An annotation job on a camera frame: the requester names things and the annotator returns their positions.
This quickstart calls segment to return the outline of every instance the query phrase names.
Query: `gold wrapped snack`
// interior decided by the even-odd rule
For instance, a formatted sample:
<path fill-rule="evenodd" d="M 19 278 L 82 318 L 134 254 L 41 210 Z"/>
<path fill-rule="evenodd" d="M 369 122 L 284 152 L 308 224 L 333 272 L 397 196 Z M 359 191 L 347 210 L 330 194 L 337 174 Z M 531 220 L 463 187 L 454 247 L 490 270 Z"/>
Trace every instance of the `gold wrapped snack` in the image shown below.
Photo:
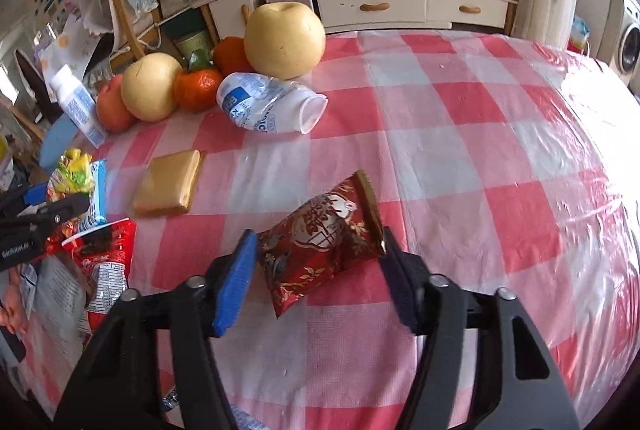
<path fill-rule="evenodd" d="M 133 200 L 139 217 L 181 215 L 193 200 L 204 155 L 197 150 L 157 157 L 151 161 Z"/>

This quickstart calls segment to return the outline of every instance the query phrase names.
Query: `silver bolt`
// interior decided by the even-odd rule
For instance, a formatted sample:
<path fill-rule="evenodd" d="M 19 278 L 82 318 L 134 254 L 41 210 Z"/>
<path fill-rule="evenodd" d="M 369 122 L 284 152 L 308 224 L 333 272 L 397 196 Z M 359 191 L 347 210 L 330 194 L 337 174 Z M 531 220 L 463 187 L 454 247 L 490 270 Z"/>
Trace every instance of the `silver bolt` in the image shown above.
<path fill-rule="evenodd" d="M 517 298 L 516 293 L 506 287 L 498 287 L 496 293 L 503 300 L 515 300 Z"/>
<path fill-rule="evenodd" d="M 123 302 L 130 302 L 132 300 L 135 300 L 139 296 L 140 293 L 137 289 L 126 289 L 120 295 L 120 300 L 122 300 Z"/>
<path fill-rule="evenodd" d="M 191 289 L 200 289 L 207 285 L 207 281 L 204 280 L 204 276 L 192 276 L 187 280 L 187 285 Z"/>
<path fill-rule="evenodd" d="M 429 283 L 434 287 L 449 287 L 449 280 L 444 275 L 431 275 Z"/>

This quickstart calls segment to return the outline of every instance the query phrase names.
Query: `checkered tablecloth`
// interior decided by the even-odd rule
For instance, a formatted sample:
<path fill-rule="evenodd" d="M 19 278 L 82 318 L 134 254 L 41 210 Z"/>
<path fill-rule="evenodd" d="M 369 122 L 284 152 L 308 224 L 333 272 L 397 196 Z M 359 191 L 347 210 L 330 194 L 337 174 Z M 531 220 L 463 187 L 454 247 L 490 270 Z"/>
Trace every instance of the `checkered tablecloth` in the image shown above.
<path fill-rule="evenodd" d="M 620 80 L 530 42 L 447 31 L 331 36 L 301 80 L 329 98 L 310 135 L 245 131 L 216 108 L 138 125 L 100 148 L 113 219 L 132 213 L 152 158 L 207 153 L 189 214 L 136 219 L 130 286 L 174 288 L 244 229 L 267 229 L 364 169 L 383 221 L 433 272 L 516 291 L 586 424 L 640 346 L 640 107 Z M 452 425 L 473 384 L 467 332 Z M 52 370 L 60 360 L 46 338 L 36 315 L 30 348 L 40 353 L 26 375 L 52 410 L 70 366 Z M 375 261 L 279 320 L 256 273 L 238 323 L 213 346 L 230 401 L 273 430 L 392 429 L 418 362 Z M 169 388 L 168 335 L 160 347 Z"/>

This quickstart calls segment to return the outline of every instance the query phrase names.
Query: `red and white tablecloth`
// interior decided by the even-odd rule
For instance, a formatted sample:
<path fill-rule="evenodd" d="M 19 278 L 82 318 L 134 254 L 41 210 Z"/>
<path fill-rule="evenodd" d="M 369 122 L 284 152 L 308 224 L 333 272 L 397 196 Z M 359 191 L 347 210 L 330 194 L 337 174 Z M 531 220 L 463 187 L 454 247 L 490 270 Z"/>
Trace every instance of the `red and white tablecloth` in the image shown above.
<path fill-rule="evenodd" d="M 593 60 L 450 31 L 332 36 L 301 80 L 329 98 L 310 135 L 245 131 L 216 108 L 138 125 L 100 148 L 112 218 L 131 214 L 152 158 L 207 153 L 188 215 L 136 219 L 130 286 L 174 288 L 244 229 L 267 229 L 364 169 L 384 222 L 430 270 L 477 291 L 516 291 L 586 424 L 640 347 L 640 107 L 622 83 Z M 49 412 L 72 368 L 51 339 L 36 314 L 24 374 Z M 466 343 L 452 425 L 469 403 L 473 331 Z M 279 320 L 257 272 L 238 323 L 213 346 L 230 401 L 272 430 L 392 429 L 418 361 L 375 261 Z"/>

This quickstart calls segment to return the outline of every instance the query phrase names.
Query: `white drawer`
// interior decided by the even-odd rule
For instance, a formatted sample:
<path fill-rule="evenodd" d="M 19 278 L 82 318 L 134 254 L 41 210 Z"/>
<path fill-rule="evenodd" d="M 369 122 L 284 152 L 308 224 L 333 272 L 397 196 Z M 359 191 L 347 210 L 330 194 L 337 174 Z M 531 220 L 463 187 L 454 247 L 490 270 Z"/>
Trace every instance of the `white drawer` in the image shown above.
<path fill-rule="evenodd" d="M 429 0 L 429 20 L 504 28 L 507 0 Z"/>
<path fill-rule="evenodd" d="M 255 10 L 254 0 L 216 0 L 209 4 L 211 16 L 213 16 L 221 40 L 227 36 L 244 38 L 246 25 L 242 15 L 242 6 L 246 6 L 249 13 Z"/>
<path fill-rule="evenodd" d="M 427 0 L 318 0 L 318 7 L 325 27 L 427 20 Z"/>

